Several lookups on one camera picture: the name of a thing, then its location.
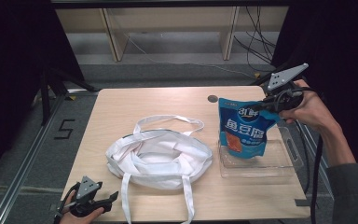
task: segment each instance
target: person's left hand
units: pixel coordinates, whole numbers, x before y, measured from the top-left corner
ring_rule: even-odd
[[[74,195],[75,195],[75,191],[72,191],[68,199],[66,199],[65,205],[71,202],[71,199],[74,197]],[[71,212],[66,212],[62,216],[60,224],[89,224],[91,223],[92,220],[100,216],[102,213],[103,213],[102,207],[94,210],[86,217],[76,217]]]

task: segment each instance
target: black cloth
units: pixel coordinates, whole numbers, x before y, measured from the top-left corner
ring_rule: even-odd
[[[358,163],[327,168],[335,198],[334,224],[358,223]]]

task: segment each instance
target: person's right hand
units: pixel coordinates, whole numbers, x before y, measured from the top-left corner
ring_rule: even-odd
[[[308,84],[300,79],[295,82],[299,87],[308,87]],[[309,125],[316,132],[320,132],[322,127],[331,123],[337,124],[330,111],[327,109],[321,98],[314,91],[303,91],[303,101],[301,104],[290,110],[283,110],[281,118],[286,119],[287,123],[292,123],[295,119]]]

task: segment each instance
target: hand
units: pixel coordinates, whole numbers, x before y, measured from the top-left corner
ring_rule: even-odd
[[[299,87],[308,87],[308,84],[302,79],[295,83]],[[303,101],[301,104],[294,109],[283,110],[280,116],[286,119],[287,123],[292,123],[298,119],[317,132],[320,132],[322,127],[326,125],[337,123],[321,98],[314,91],[303,91]]]
[[[75,195],[75,191],[72,191],[68,199],[66,200],[65,205],[71,202],[71,199],[74,197],[74,195]],[[102,213],[103,213],[102,207],[94,210],[86,217],[75,217],[74,215],[72,215],[71,212],[66,212],[62,216],[60,224],[89,224],[91,223],[92,220],[100,216]]]

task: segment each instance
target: white tote bag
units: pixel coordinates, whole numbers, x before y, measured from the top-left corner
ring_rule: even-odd
[[[143,124],[163,120],[179,119],[199,128],[178,133],[171,130],[141,132]],[[109,170],[122,177],[121,198],[124,215],[131,224],[131,213],[127,196],[129,181],[155,189],[184,189],[188,220],[194,217],[191,183],[197,180],[211,165],[212,151],[201,141],[190,135],[199,132],[204,124],[198,119],[177,115],[156,115],[136,123],[132,135],[118,139],[106,151]]]

